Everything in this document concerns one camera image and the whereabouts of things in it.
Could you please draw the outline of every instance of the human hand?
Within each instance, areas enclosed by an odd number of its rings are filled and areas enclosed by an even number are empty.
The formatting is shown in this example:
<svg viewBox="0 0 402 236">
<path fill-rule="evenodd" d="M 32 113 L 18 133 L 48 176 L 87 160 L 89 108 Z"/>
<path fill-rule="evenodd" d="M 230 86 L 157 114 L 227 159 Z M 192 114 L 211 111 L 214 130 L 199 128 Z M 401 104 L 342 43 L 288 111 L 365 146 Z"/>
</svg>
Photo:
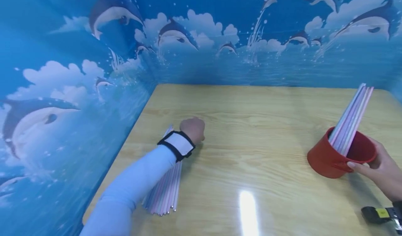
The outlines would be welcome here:
<svg viewBox="0 0 402 236">
<path fill-rule="evenodd" d="M 186 119 L 180 123 L 180 130 L 191 139 L 193 144 L 198 144 L 201 141 L 204 141 L 204 129 L 205 123 L 198 117 Z"/>
<path fill-rule="evenodd" d="M 347 165 L 370 178 L 391 202 L 402 201 L 402 170 L 380 142 L 369 139 L 377 150 L 376 159 L 368 163 L 370 167 L 354 162 L 347 162 Z"/>
</svg>

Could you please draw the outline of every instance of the arm sleeve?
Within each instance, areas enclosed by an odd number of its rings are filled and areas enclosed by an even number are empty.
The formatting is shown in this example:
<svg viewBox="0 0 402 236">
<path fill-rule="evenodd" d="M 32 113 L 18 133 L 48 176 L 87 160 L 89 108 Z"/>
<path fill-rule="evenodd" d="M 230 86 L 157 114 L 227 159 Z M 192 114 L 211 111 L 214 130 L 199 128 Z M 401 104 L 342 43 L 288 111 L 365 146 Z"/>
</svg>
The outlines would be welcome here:
<svg viewBox="0 0 402 236">
<path fill-rule="evenodd" d="M 137 202 L 175 163 L 172 151 L 159 145 L 126 168 L 102 194 L 80 236 L 129 236 Z"/>
</svg>

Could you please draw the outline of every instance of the wall mural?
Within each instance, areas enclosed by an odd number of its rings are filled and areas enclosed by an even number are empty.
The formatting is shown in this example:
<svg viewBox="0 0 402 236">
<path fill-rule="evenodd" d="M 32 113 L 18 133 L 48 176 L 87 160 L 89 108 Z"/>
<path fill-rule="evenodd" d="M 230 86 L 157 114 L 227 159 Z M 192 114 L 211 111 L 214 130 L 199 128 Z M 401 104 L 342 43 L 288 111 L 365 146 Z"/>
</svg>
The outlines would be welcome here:
<svg viewBox="0 0 402 236">
<path fill-rule="evenodd" d="M 7 7 L 16 1 L 24 10 Z M 157 83 L 356 87 L 364 81 L 400 96 L 402 0 L 1 0 L 0 6 L 9 8 L 0 24 L 4 235 L 76 235 Z"/>
</svg>

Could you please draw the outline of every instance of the red cup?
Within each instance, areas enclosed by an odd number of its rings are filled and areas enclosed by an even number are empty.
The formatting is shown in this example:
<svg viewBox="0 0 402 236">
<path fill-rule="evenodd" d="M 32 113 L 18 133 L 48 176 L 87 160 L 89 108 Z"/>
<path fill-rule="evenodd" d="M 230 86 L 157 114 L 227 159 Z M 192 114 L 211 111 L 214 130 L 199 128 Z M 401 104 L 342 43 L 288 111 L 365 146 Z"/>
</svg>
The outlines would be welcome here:
<svg viewBox="0 0 402 236">
<path fill-rule="evenodd" d="M 331 127 L 318 143 L 308 152 L 307 160 L 318 174 L 327 178 L 340 178 L 353 170 L 347 166 L 352 161 L 359 164 L 371 162 L 377 156 L 374 144 L 365 135 L 356 132 L 347 157 L 339 154 L 329 143 L 328 138 L 334 127 Z"/>
</svg>

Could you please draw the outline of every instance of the straw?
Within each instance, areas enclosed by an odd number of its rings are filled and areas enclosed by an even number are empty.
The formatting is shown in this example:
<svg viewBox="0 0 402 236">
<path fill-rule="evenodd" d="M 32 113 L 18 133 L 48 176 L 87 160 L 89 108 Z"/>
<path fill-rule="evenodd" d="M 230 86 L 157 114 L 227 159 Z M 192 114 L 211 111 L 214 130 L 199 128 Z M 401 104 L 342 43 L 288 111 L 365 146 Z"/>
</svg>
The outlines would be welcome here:
<svg viewBox="0 0 402 236">
<path fill-rule="evenodd" d="M 339 152 L 339 149 L 341 148 L 341 145 L 344 143 L 345 134 L 351 128 L 352 120 L 355 118 L 356 110 L 359 108 L 359 105 L 362 103 L 362 99 L 364 97 L 365 91 L 366 91 L 366 87 L 363 87 L 363 89 L 359 92 L 359 95 L 357 96 L 356 101 L 352 105 L 352 108 L 350 109 L 349 113 L 347 113 L 346 120 L 344 121 L 342 128 L 340 129 L 338 137 L 334 141 L 333 147 L 338 152 Z"/>
<path fill-rule="evenodd" d="M 163 201 L 165 200 L 165 196 L 167 195 L 167 189 L 168 189 L 168 182 L 169 182 L 169 178 L 170 178 L 170 171 L 168 171 L 166 173 L 166 179 L 164 181 L 163 184 L 163 190 L 162 190 L 162 194 L 161 194 L 161 198 L 159 199 L 158 202 L 158 214 L 162 215 L 162 207 L 163 207 Z"/>
<path fill-rule="evenodd" d="M 158 205 L 158 200 L 161 198 L 161 192 L 162 192 L 162 183 L 165 181 L 166 174 L 163 175 L 162 179 L 158 182 L 158 189 L 156 190 L 156 194 L 153 200 L 152 208 L 151 208 L 151 213 L 155 213 L 155 210 Z"/>
<path fill-rule="evenodd" d="M 340 129 L 342 128 L 342 126 L 343 126 L 343 124 L 344 124 L 344 122 L 346 120 L 347 114 L 350 112 L 350 110 L 352 108 L 352 105 L 356 101 L 357 96 L 359 95 L 360 91 L 364 88 L 365 85 L 366 85 L 365 83 L 360 84 L 360 86 L 357 89 L 352 101 L 349 103 L 349 105 L 347 106 L 346 110 L 343 112 L 341 119 L 336 124 L 336 127 L 335 127 L 334 131 L 331 133 L 330 138 L 329 138 L 329 142 L 331 143 L 331 145 L 333 145 L 334 140 L 337 138 L 338 133 L 339 133 Z"/>
<path fill-rule="evenodd" d="M 352 120 L 351 120 L 351 122 L 350 122 L 349 125 L 348 125 L 348 129 L 347 129 L 346 133 L 344 134 L 344 137 L 343 137 L 343 139 L 342 139 L 342 143 L 341 143 L 340 146 L 339 146 L 339 153 L 340 153 L 341 155 L 343 155 L 343 153 L 344 153 L 344 148 L 346 147 L 346 143 L 349 141 L 349 139 L 351 139 L 352 128 L 354 127 L 354 125 L 355 125 L 355 123 L 356 123 L 356 121 L 357 121 L 357 118 L 359 117 L 359 114 L 360 114 L 360 112 L 362 111 L 362 108 L 363 108 L 363 105 L 364 105 L 364 101 L 365 101 L 365 99 L 366 99 L 366 97 L 367 97 L 367 93 L 368 93 L 368 90 L 366 90 L 366 91 L 364 92 L 363 99 L 359 102 L 359 106 L 358 106 L 357 109 L 354 111 Z"/>
<path fill-rule="evenodd" d="M 173 126 L 170 125 L 164 136 L 172 130 Z M 144 197 L 142 205 L 148 212 L 163 216 L 169 214 L 171 208 L 176 211 L 181 169 L 182 162 L 178 162 L 172 169 L 165 173 L 161 180 L 159 180 L 154 188 Z"/>
<path fill-rule="evenodd" d="M 353 139 L 354 139 L 354 137 L 356 135 L 357 128 L 359 127 L 360 121 L 362 120 L 363 114 L 364 114 L 364 112 L 366 110 L 367 104 L 369 103 L 369 100 L 370 100 L 371 94 L 373 93 L 373 90 L 374 90 L 374 87 L 370 87 L 367 90 L 366 97 L 364 99 L 362 109 L 360 110 L 360 113 L 359 113 L 359 115 L 357 117 L 356 122 L 352 126 L 352 129 L 350 131 L 350 135 L 349 135 L 349 137 L 348 137 L 348 139 L 347 139 L 347 141 L 345 143 L 343 151 L 341 151 L 341 154 L 344 155 L 344 156 L 347 156 L 347 153 L 349 152 L 349 149 L 350 149 L 350 147 L 352 145 Z"/>
<path fill-rule="evenodd" d="M 162 207 L 161 207 L 161 213 L 165 214 L 165 206 L 167 203 L 167 199 L 169 198 L 169 193 L 170 193 L 170 186 L 172 185 L 172 178 L 173 178 L 173 172 L 172 169 L 170 169 L 167 172 L 167 185 L 166 185 L 166 191 L 165 191 L 165 196 L 163 196 L 162 200 Z"/>
<path fill-rule="evenodd" d="M 176 194 L 175 194 L 175 198 L 174 198 L 174 204 L 173 204 L 173 211 L 176 211 L 177 208 L 177 200 L 178 200 L 178 188 L 180 185 L 180 176 L 181 176 L 181 168 L 182 168 L 182 162 L 179 162 L 180 164 L 180 168 L 178 170 L 178 181 L 177 181 L 177 186 L 176 186 Z"/>
<path fill-rule="evenodd" d="M 169 208 L 173 208 L 174 205 L 174 199 L 176 197 L 176 186 L 177 186 L 177 181 L 178 181 L 178 172 L 179 172 L 180 166 L 176 164 L 174 166 L 174 182 L 172 184 L 172 190 L 170 192 L 170 197 L 169 197 Z"/>
<path fill-rule="evenodd" d="M 167 195 L 164 200 L 164 208 L 163 208 L 164 214 L 169 213 L 169 208 L 170 208 L 169 201 L 170 201 L 170 196 L 172 196 L 172 185 L 174 182 L 174 174 L 175 174 L 174 171 L 175 171 L 175 167 L 173 167 L 170 170 L 169 189 L 167 190 Z"/>
</svg>

